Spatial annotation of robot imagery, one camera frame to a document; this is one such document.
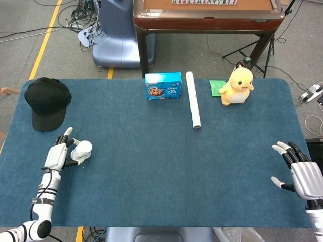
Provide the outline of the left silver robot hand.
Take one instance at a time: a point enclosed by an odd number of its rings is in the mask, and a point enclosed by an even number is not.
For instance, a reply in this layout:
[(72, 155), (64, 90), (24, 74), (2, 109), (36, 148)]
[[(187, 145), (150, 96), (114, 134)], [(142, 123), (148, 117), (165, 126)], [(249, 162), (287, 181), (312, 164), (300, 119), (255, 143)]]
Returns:
[(41, 168), (42, 170), (61, 172), (65, 167), (80, 165), (80, 161), (66, 158), (69, 146), (76, 142), (74, 138), (68, 140), (72, 130), (72, 127), (68, 127), (63, 135), (56, 138), (54, 146), (48, 152), (45, 165)]

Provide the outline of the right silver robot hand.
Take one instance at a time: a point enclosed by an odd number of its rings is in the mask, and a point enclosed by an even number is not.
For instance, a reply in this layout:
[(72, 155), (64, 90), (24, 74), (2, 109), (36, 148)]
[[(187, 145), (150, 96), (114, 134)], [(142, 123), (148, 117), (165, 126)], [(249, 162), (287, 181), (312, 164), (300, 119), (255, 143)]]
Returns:
[(272, 149), (284, 159), (293, 183), (287, 184), (272, 176), (271, 181), (280, 189), (297, 193), (306, 201), (322, 199), (322, 173), (317, 163), (310, 159), (292, 143), (278, 141)]

